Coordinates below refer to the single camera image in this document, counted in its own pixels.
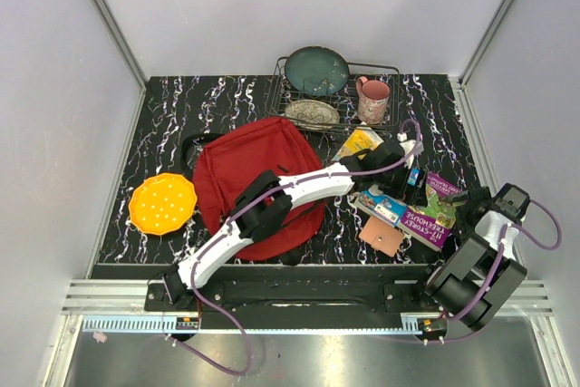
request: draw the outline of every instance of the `orange plate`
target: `orange plate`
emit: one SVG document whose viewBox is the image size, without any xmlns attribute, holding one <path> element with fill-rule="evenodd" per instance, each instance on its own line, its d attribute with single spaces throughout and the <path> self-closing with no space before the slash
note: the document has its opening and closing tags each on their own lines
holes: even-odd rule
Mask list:
<svg viewBox="0 0 580 387">
<path fill-rule="evenodd" d="M 165 172 L 149 177 L 135 189 L 129 203 L 130 222 L 141 233 L 165 235 L 186 223 L 197 202 L 193 183 Z"/>
</svg>

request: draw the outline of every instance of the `red backpack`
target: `red backpack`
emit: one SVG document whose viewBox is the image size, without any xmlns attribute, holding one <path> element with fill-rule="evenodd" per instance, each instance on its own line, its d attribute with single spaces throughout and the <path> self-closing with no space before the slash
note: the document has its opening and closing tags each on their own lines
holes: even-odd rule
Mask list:
<svg viewBox="0 0 580 387">
<path fill-rule="evenodd" d="M 295 125 L 283 118 L 250 122 L 225 135 L 186 138 L 181 146 L 183 169 L 195 140 L 217 138 L 203 148 L 193 172 L 198 207 L 209 232 L 215 234 L 236 204 L 236 198 L 263 171 L 294 176 L 322 168 L 316 153 Z M 236 254 L 244 260 L 266 260 L 308 240 L 323 223 L 324 203 L 305 204 L 286 217 L 283 228 Z"/>
</svg>

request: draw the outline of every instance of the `pink mug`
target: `pink mug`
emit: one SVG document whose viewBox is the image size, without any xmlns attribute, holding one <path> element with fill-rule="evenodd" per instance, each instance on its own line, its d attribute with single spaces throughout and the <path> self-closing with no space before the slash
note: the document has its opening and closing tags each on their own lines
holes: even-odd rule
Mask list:
<svg viewBox="0 0 580 387">
<path fill-rule="evenodd" d="M 361 76 L 356 81 L 356 91 L 359 93 L 359 120 L 367 124 L 381 124 L 391 95 L 389 85 Z"/>
</svg>

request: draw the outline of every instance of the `wire dish rack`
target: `wire dish rack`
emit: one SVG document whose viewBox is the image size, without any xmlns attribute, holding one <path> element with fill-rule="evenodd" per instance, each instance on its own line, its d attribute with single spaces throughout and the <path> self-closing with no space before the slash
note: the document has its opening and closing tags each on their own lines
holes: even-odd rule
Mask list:
<svg viewBox="0 0 580 387">
<path fill-rule="evenodd" d="M 330 95 L 313 97 L 306 92 L 298 91 L 286 79 L 285 63 L 287 59 L 287 56 L 281 57 L 275 65 L 274 76 L 266 99 L 266 113 L 269 116 L 287 118 L 298 129 L 306 131 L 348 133 L 356 128 L 362 128 L 361 121 L 357 117 L 359 96 L 356 91 L 356 81 L 360 76 L 366 76 L 370 80 L 376 79 L 385 82 L 391 87 L 391 96 L 389 97 L 384 119 L 381 124 L 375 124 L 369 126 L 369 128 L 378 132 L 389 131 L 399 124 L 399 103 L 401 101 L 402 87 L 401 74 L 398 68 L 371 63 L 348 63 L 351 71 L 355 67 L 357 71 L 362 72 L 351 74 L 348 82 L 341 90 L 334 93 L 328 92 Z M 372 71 L 372 73 L 365 73 L 365 69 Z M 285 114 L 285 110 L 290 103 L 306 99 L 329 104 L 338 111 L 340 120 L 331 123 L 305 121 Z"/>
</svg>

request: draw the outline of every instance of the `green plate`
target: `green plate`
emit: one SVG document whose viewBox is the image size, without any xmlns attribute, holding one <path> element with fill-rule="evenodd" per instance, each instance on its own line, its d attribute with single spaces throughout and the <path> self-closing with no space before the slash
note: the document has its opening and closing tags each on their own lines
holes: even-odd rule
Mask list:
<svg viewBox="0 0 580 387">
<path fill-rule="evenodd" d="M 286 79 L 298 91 L 319 97 L 339 92 L 350 72 L 344 58 L 324 47 L 304 47 L 290 55 L 285 64 Z"/>
</svg>

